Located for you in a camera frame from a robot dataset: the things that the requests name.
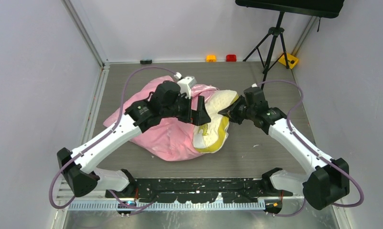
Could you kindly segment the white pillow with yellow trim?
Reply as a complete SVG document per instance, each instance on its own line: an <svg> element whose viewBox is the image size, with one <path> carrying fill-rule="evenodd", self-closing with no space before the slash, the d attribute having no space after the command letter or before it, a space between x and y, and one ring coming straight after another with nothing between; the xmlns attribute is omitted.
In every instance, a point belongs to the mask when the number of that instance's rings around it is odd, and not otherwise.
<svg viewBox="0 0 383 229"><path fill-rule="evenodd" d="M232 90L219 90L210 96L205 103L211 122L195 127L192 145L199 153L216 153L228 138L229 118L218 114L238 99L239 95Z"/></svg>

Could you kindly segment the pink floral pillowcase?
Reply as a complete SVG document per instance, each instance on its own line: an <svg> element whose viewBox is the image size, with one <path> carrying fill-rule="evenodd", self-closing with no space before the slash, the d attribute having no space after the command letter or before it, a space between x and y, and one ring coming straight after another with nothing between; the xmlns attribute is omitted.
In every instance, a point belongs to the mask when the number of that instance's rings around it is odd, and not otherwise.
<svg viewBox="0 0 383 229"><path fill-rule="evenodd" d="M158 84L164 81L174 80L167 75L149 81L139 92L123 103L124 110L133 102L145 99L150 92L155 91ZM219 89L211 85L195 85L191 90L192 108L196 109L197 96L204 96L206 103L217 91ZM103 122L104 127L110 127L118 119L119 108ZM192 144L195 127L192 124L180 122L176 118L165 118L161 120L159 125L153 126L146 132L132 138L131 142L165 161L190 160L203 155Z"/></svg>

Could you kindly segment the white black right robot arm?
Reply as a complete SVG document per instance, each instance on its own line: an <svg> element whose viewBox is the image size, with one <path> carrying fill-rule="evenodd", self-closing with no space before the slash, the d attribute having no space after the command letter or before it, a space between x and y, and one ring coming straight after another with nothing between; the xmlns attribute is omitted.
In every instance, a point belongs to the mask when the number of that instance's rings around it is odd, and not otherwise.
<svg viewBox="0 0 383 229"><path fill-rule="evenodd" d="M306 139L279 108L269 107L259 87L244 90L244 95L219 114L237 124L252 121L278 141L304 169L303 175L279 167L263 173L261 187L266 195L273 196L278 191L303 195L313 208L322 210L349 194L349 179L342 174L349 172L348 163L342 158L333 159Z"/></svg>

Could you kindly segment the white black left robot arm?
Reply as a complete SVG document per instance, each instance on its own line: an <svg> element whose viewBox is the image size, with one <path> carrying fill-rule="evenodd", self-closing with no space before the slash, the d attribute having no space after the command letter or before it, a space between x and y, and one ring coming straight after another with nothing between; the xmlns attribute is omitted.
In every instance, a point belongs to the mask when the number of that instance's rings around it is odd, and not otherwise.
<svg viewBox="0 0 383 229"><path fill-rule="evenodd" d="M57 152L60 173L75 198L93 190L114 190L123 197L135 193L135 184L122 170L111 171L97 166L124 143L160 124L164 118L176 118L183 123L201 126L211 121L204 103L198 96L196 109L192 109L191 89L196 80L188 76L178 82L164 81L146 99L135 101L121 109L116 122L87 143Z"/></svg>

